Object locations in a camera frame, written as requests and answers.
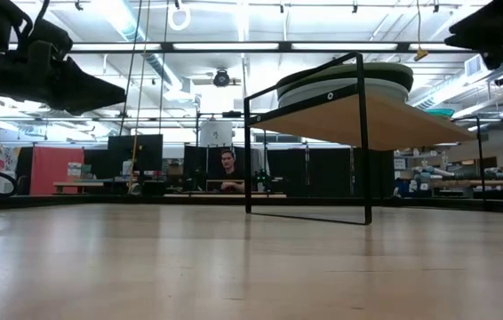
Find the background robot with green lights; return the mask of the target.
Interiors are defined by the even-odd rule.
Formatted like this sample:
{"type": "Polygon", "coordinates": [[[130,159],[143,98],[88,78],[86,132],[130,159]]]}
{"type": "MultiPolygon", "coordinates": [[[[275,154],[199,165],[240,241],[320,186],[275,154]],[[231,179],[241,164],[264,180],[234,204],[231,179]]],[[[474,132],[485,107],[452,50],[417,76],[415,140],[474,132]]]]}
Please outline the background robot with green lights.
{"type": "Polygon", "coordinates": [[[259,169],[252,175],[252,182],[258,192],[275,193],[274,183],[277,182],[277,178],[270,175],[264,168],[259,169]]]}

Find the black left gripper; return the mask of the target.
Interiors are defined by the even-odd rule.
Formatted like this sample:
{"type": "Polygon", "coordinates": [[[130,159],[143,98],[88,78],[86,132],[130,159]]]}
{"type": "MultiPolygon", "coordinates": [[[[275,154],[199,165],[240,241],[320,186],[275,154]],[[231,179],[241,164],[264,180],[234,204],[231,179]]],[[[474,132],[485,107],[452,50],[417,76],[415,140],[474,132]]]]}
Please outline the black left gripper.
{"type": "Polygon", "coordinates": [[[42,102],[72,116],[125,102],[125,89],[85,73],[72,58],[33,69],[25,59],[0,54],[0,96],[42,102]]]}

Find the person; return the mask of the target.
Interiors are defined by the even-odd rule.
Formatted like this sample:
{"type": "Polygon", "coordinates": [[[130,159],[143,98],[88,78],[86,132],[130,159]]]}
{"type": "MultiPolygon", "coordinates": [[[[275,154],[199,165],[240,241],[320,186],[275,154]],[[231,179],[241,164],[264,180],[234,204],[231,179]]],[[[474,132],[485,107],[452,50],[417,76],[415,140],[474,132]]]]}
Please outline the person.
{"type": "Polygon", "coordinates": [[[244,172],[236,162],[235,153],[229,149],[222,150],[220,159],[222,169],[206,182],[207,190],[220,193],[242,194],[245,188],[244,172]]]}

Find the white plate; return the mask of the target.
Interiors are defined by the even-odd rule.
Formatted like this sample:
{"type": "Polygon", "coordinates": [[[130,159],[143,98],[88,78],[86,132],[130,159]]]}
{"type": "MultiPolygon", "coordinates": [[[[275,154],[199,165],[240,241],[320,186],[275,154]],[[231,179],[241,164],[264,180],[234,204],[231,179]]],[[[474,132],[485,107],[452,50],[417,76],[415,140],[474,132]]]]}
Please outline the white plate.
{"type": "MultiPolygon", "coordinates": [[[[278,99],[278,107],[286,107],[356,83],[357,80],[354,82],[353,79],[337,79],[304,85],[286,93],[281,99],[278,99]]],[[[366,78],[365,88],[367,91],[377,92],[402,102],[407,101],[410,94],[400,84],[379,79],[366,78]]]]}

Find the black overhead light rail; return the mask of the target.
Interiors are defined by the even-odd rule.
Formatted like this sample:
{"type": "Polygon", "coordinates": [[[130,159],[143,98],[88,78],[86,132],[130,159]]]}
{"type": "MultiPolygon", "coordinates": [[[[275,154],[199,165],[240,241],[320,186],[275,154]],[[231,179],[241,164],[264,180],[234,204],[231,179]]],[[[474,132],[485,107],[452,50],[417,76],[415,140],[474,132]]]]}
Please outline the black overhead light rail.
{"type": "Polygon", "coordinates": [[[361,52],[377,54],[408,54],[421,48],[433,54],[466,53],[470,49],[452,47],[440,42],[113,42],[75,43],[69,54],[110,54],[110,53],[292,53],[292,52],[361,52]]]}

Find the pale green plate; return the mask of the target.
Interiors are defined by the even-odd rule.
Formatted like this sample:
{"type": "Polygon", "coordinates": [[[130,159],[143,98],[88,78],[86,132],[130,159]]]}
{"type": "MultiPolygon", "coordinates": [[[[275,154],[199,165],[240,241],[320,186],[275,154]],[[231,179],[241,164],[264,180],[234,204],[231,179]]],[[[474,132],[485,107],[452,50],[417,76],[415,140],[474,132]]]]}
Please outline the pale green plate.
{"type": "MultiPolygon", "coordinates": [[[[357,67],[356,66],[350,66],[350,67],[330,67],[326,68],[322,71],[314,73],[314,76],[328,76],[328,75],[335,75],[335,74],[348,74],[348,73],[356,73],[357,67]]],[[[396,73],[401,73],[407,76],[413,76],[413,70],[411,68],[407,67],[402,67],[402,68],[371,68],[371,67],[364,67],[363,65],[363,70],[365,73],[386,73],[386,72],[396,72],[396,73]]]]}

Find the black aluminium table frame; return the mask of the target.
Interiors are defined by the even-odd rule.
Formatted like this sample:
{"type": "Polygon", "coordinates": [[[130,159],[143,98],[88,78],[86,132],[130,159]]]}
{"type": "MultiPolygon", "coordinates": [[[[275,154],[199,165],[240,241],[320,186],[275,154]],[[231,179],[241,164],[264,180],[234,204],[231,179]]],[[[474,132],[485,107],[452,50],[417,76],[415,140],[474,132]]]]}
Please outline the black aluminium table frame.
{"type": "MultiPolygon", "coordinates": [[[[0,210],[21,209],[40,206],[73,204],[179,204],[179,205],[241,205],[243,195],[165,195],[165,196],[108,196],[108,195],[61,195],[61,196],[13,196],[0,197],[0,210]]],[[[362,206],[362,198],[288,198],[254,195],[254,206],[362,206]]],[[[391,198],[374,199],[372,205],[378,207],[427,207],[461,211],[503,212],[503,200],[463,199],[463,198],[391,198]]]]}

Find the black curtain partition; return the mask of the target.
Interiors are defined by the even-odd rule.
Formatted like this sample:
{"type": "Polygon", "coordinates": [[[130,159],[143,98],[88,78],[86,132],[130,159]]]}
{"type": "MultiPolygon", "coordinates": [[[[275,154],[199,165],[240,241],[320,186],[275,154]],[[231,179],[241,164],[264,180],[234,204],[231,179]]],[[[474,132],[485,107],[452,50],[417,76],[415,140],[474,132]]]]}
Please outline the black curtain partition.
{"type": "Polygon", "coordinates": [[[220,153],[229,149],[244,172],[251,164],[251,190],[256,190],[252,175],[261,168],[277,178],[275,193],[293,198],[363,198],[369,189],[373,197],[386,196],[394,187],[393,154],[369,152],[365,161],[358,148],[252,148],[245,156],[243,147],[184,147],[186,191],[208,191],[206,182],[221,169],[220,153]]]}

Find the orange partition panel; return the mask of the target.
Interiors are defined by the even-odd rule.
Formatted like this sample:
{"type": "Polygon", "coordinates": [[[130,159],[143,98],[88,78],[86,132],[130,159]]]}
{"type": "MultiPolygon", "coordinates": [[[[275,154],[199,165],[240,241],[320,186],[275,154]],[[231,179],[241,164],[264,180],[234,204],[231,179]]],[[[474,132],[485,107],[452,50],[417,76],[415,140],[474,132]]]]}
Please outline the orange partition panel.
{"type": "Polygon", "coordinates": [[[68,181],[68,164],[84,162],[81,148],[34,147],[30,175],[30,195],[56,193],[55,182],[68,181]]]}

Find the background wooden table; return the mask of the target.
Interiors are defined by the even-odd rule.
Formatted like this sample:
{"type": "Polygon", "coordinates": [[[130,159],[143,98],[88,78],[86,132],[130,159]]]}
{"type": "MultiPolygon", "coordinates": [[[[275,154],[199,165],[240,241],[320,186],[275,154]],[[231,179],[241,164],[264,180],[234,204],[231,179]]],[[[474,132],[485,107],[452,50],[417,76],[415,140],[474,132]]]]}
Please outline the background wooden table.
{"type": "Polygon", "coordinates": [[[102,188],[104,186],[104,182],[100,180],[91,180],[91,181],[65,181],[65,182],[54,182],[53,186],[56,189],[56,193],[59,195],[65,195],[66,188],[75,188],[78,194],[83,194],[86,188],[102,188]]]}

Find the black frame wooden shelf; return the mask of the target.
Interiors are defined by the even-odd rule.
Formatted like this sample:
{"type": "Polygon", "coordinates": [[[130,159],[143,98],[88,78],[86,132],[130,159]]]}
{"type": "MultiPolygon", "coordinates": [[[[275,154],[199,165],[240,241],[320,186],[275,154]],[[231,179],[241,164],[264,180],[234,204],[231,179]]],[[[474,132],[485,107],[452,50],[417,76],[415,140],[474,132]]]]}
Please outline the black frame wooden shelf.
{"type": "Polygon", "coordinates": [[[280,81],[244,97],[244,206],[252,214],[251,129],[324,140],[357,147],[363,163],[363,219],[360,226],[372,224],[370,151],[393,151],[399,148],[428,147],[440,143],[479,140],[479,134],[455,123],[432,116],[399,100],[392,100],[365,85],[363,55],[349,52],[335,60],[307,69],[302,77],[355,60],[354,84],[321,93],[283,108],[263,114],[251,112],[252,100],[286,86],[291,79],[280,81]]]}

